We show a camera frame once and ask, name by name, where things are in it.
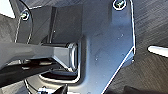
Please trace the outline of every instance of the metal edge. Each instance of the metal edge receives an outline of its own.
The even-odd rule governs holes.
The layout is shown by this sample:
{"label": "metal edge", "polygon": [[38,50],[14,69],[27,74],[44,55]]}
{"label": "metal edge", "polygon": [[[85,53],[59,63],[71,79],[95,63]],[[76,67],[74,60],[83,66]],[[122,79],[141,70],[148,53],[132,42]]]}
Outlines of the metal edge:
{"label": "metal edge", "polygon": [[20,20],[21,20],[21,17],[19,18],[18,26],[17,26],[17,29],[16,29],[17,31],[16,31],[14,43],[16,43],[16,41],[17,41],[17,39],[18,39]]}
{"label": "metal edge", "polygon": [[42,7],[42,6],[31,7],[29,9],[36,9],[36,8],[40,8],[40,7]]}
{"label": "metal edge", "polygon": [[70,80],[70,81],[68,81],[68,80],[55,80],[55,79],[49,79],[49,78],[45,78],[45,77],[43,77],[43,76],[41,76],[41,75],[39,75],[39,78],[41,79],[41,80],[43,80],[43,81],[47,81],[47,82],[55,82],[55,83],[76,83],[76,82],[78,82],[79,81],[79,79],[80,79],[80,63],[79,63],[79,66],[78,66],[78,76],[77,76],[77,78],[75,79],[75,80]]}
{"label": "metal edge", "polygon": [[115,71],[114,75],[112,76],[112,78],[110,79],[110,81],[108,82],[108,84],[106,85],[106,87],[104,88],[103,92],[101,94],[103,94],[105,92],[105,90],[108,88],[108,86],[110,85],[111,81],[113,80],[113,78],[116,76],[116,74],[118,73],[118,71],[120,70],[120,68],[122,67],[122,65],[125,63],[125,60],[127,59],[127,57],[129,56],[129,54],[132,52],[134,46],[131,48],[131,50],[127,53],[126,57],[124,58],[124,60],[122,61],[122,63],[120,64],[120,66],[118,67],[118,69]]}
{"label": "metal edge", "polygon": [[133,29],[133,46],[130,49],[130,51],[128,52],[128,54],[126,55],[126,57],[124,58],[124,60],[122,61],[122,63],[120,64],[120,66],[118,67],[118,69],[116,70],[116,72],[114,73],[114,75],[112,76],[112,78],[110,79],[110,81],[108,82],[108,84],[106,85],[106,87],[104,88],[103,92],[101,94],[103,94],[106,89],[108,88],[108,86],[110,85],[110,83],[112,82],[112,80],[114,79],[114,77],[116,76],[116,74],[118,73],[119,69],[122,67],[122,65],[124,64],[125,60],[127,59],[127,57],[129,56],[129,54],[131,53],[132,50],[134,50],[134,54],[135,54],[135,29],[134,29],[134,11],[133,11],[133,2],[132,0],[130,0],[131,2],[131,13],[132,13],[132,29]]}

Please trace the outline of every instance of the black cable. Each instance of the black cable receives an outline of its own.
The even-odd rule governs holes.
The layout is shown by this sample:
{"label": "black cable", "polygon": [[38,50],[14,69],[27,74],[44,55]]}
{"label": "black cable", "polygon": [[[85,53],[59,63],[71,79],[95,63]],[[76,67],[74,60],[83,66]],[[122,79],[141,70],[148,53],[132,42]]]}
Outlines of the black cable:
{"label": "black cable", "polygon": [[27,10],[28,10],[28,12],[30,13],[30,16],[31,16],[32,27],[31,27],[31,31],[30,31],[30,34],[29,34],[29,38],[28,38],[28,41],[27,41],[27,44],[28,44],[29,41],[30,41],[32,32],[33,32],[33,27],[34,27],[34,25],[33,25],[33,15],[32,15],[32,13],[31,13],[31,10],[29,9],[29,7],[28,7],[22,0],[19,0],[19,1],[27,8]]}

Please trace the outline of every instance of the cable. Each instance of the cable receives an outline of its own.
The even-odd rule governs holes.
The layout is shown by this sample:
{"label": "cable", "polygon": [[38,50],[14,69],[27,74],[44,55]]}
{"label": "cable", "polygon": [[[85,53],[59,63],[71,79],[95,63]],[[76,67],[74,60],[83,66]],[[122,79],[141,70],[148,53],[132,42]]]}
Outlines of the cable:
{"label": "cable", "polygon": [[24,80],[24,84],[26,85],[26,88],[28,86],[28,87],[32,88],[34,91],[38,92],[38,90],[35,89],[32,85],[30,85],[26,79]]}
{"label": "cable", "polygon": [[31,27],[31,31],[30,31],[30,34],[29,34],[29,38],[27,40],[27,44],[30,42],[30,39],[31,39],[31,36],[32,36],[32,32],[33,32],[33,15],[31,13],[31,10],[29,9],[29,7],[22,1],[22,0],[19,0],[28,10],[28,12],[30,13],[30,16],[31,16],[31,21],[32,21],[32,27]]}

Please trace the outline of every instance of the metal bracket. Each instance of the metal bracket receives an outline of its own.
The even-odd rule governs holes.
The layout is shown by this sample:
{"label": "metal bracket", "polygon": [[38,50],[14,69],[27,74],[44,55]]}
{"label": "metal bracket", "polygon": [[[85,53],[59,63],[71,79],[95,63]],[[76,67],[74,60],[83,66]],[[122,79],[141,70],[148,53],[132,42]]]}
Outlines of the metal bracket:
{"label": "metal bracket", "polygon": [[71,48],[47,47],[20,43],[0,42],[0,69],[15,60],[53,58],[69,71],[76,69],[74,44]]}

